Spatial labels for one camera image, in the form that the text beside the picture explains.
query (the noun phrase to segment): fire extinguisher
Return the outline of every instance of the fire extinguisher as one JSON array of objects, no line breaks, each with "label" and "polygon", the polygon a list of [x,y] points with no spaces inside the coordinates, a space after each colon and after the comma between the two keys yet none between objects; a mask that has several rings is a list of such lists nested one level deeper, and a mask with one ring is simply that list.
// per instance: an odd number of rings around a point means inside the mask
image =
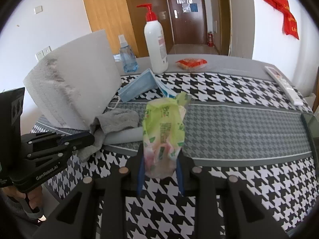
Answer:
[{"label": "fire extinguisher", "polygon": [[214,38],[213,33],[210,31],[208,33],[208,46],[209,47],[213,47],[214,46],[213,38]]}]

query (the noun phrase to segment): blue face mask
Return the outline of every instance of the blue face mask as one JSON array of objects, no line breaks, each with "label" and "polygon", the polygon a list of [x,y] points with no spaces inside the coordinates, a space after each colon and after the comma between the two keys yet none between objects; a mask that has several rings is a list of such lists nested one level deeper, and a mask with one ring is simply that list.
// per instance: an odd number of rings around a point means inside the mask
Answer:
[{"label": "blue face mask", "polygon": [[139,96],[141,93],[157,87],[161,90],[165,97],[175,98],[177,95],[177,93],[163,84],[149,68],[141,73],[133,82],[130,82],[123,88],[120,88],[118,90],[118,94],[123,102],[128,102]]}]

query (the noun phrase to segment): metal screw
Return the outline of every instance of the metal screw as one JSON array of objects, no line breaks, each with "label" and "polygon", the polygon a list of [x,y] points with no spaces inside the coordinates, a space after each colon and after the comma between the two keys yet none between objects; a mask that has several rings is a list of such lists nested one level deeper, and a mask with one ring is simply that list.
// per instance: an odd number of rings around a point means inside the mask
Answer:
[{"label": "metal screw", "polygon": [[238,177],[235,176],[235,175],[231,175],[231,176],[228,177],[228,180],[230,182],[236,183],[238,181]]},{"label": "metal screw", "polygon": [[119,169],[119,173],[121,174],[125,174],[125,173],[128,173],[129,172],[129,169],[127,167],[121,167]]},{"label": "metal screw", "polygon": [[193,173],[201,173],[202,172],[202,168],[198,167],[198,166],[194,166],[192,168]]},{"label": "metal screw", "polygon": [[84,177],[84,178],[83,178],[83,182],[86,183],[86,184],[92,182],[92,180],[93,180],[93,179],[92,179],[92,177],[90,177],[90,176],[87,176],[87,177]]}]

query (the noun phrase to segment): remote control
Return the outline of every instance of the remote control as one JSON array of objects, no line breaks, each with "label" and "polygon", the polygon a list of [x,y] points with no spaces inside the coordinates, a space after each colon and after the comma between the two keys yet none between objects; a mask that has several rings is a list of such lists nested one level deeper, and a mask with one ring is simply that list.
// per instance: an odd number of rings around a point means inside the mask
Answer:
[{"label": "remote control", "polygon": [[292,102],[295,106],[302,106],[303,101],[300,99],[299,95],[296,93],[296,91],[293,89],[293,87],[287,82],[283,76],[278,73],[278,71],[269,66],[265,66],[267,73],[276,81],[277,84],[284,90],[286,96],[289,98],[289,100]]}]

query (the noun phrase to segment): green plastic package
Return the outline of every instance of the green plastic package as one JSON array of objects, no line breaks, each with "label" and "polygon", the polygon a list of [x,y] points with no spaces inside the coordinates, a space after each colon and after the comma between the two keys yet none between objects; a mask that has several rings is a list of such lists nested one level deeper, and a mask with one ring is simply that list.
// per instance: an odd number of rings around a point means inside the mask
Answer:
[{"label": "green plastic package", "polygon": [[146,105],[143,125],[145,173],[150,178],[172,176],[184,144],[183,119],[190,95],[182,92],[172,98],[161,98]]}]

